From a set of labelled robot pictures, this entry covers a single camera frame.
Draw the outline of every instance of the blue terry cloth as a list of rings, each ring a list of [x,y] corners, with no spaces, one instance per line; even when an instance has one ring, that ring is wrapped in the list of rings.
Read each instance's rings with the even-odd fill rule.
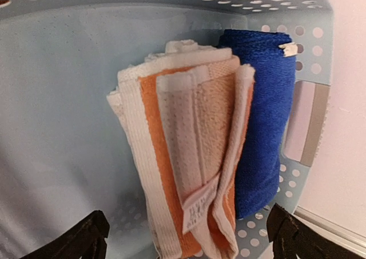
[[[248,131],[235,178],[236,217],[247,217],[272,200],[279,186],[280,144],[290,115],[296,57],[284,57],[284,33],[225,30],[219,47],[231,47],[256,69]]]

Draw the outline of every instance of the towel tag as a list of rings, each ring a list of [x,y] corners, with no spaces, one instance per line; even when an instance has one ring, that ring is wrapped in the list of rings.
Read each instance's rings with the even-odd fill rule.
[[[191,231],[202,220],[207,218],[208,207],[216,197],[220,174],[206,185],[192,193],[183,203],[183,234]]]
[[[297,55],[297,44],[295,43],[285,43],[283,45],[279,45],[279,48],[284,50],[285,57],[291,57]]]

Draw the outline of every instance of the orange towel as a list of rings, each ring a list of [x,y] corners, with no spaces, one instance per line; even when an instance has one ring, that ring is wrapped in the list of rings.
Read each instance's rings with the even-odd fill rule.
[[[235,122],[238,118],[248,119],[254,70],[249,66],[239,69],[239,65],[238,58],[233,57],[157,79],[160,115],[181,203],[222,172],[228,145],[231,150],[234,145],[240,155],[245,123],[239,128],[235,126],[231,139],[229,136],[234,106]],[[242,86],[236,88],[236,82]],[[232,166],[226,165],[223,178],[227,178],[228,173],[231,179],[234,178],[237,163],[232,160],[235,157],[236,154],[228,155]],[[225,211],[213,215],[212,208],[205,208],[207,219],[192,229],[192,233],[208,257],[235,258],[238,248],[234,232],[233,188],[229,182],[221,180],[220,184],[223,184],[221,193],[224,191],[226,198],[224,202],[220,196],[221,200],[216,203],[221,203]]]
[[[150,229],[162,259],[187,258],[198,253],[201,245],[191,233],[184,235],[182,233],[183,211],[160,119],[156,79],[159,76],[188,71],[205,63],[230,59],[231,56],[231,50],[228,49],[206,49],[204,52],[163,56],[121,71],[118,75],[117,90],[108,96],[108,101],[119,117],[131,145],[136,168],[145,191]],[[240,92],[241,95],[246,92],[245,103],[241,103],[241,106],[246,109],[246,103],[249,102],[247,94],[250,91],[247,88]],[[236,100],[234,113],[238,104]],[[244,118],[242,122],[242,127],[237,126],[236,133],[239,134],[236,136],[244,137],[245,135]],[[233,139],[230,133],[230,139],[224,143],[228,151],[233,147],[231,150],[234,151],[235,158],[242,142],[230,146]],[[226,166],[232,165],[232,168],[227,168],[227,172],[223,170],[221,173],[220,186],[217,189],[219,200],[215,198],[209,209],[208,226],[216,246],[220,250],[231,250],[227,255],[223,254],[222,258],[233,258],[232,254],[237,253],[235,237],[232,237],[235,227],[232,186],[236,161],[229,161],[226,158],[225,156],[228,164],[224,162],[224,166],[226,163]],[[220,221],[223,216],[226,216],[228,222]]]
[[[191,233],[182,235],[182,209],[158,111],[156,78],[231,56],[231,49],[212,49],[154,59],[119,72],[118,89],[108,96],[133,152],[150,207],[150,229],[162,259],[186,258],[201,247]]]

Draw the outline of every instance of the folded towel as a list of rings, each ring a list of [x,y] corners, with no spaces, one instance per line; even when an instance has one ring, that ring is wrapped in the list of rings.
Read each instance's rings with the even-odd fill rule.
[[[245,135],[246,109],[250,109],[246,105],[250,105],[254,75],[249,66],[239,69],[239,63],[233,57],[157,78],[161,119],[181,203],[222,174],[220,195],[205,201],[204,208],[200,208],[204,217],[192,229],[210,258],[231,259],[238,253],[234,196],[229,198],[233,184],[229,181],[234,178],[235,158],[238,160]],[[234,153],[226,156],[228,147]],[[209,209],[213,200],[218,209]]]
[[[265,206],[279,186],[280,144],[295,86],[295,57],[284,57],[284,33],[225,30],[219,47],[230,47],[241,63],[255,69],[248,132],[235,178],[236,216],[244,218]]]
[[[191,233],[182,233],[183,211],[160,120],[156,78],[231,56],[230,49],[163,56],[119,72],[118,89],[108,96],[132,148],[149,207],[150,229],[162,259],[186,258],[201,247]]]

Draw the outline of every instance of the light blue laundry basket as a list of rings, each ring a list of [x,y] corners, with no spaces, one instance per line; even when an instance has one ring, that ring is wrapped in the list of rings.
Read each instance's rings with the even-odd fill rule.
[[[281,155],[275,199],[237,222],[238,257],[260,256],[270,207],[295,210],[318,147],[331,83],[327,0],[0,0],[0,20],[0,258],[101,209],[107,258],[155,259],[132,154],[105,99],[117,72],[170,40],[215,45],[227,28],[289,33],[301,49],[297,80],[316,83],[313,115],[301,159]]]

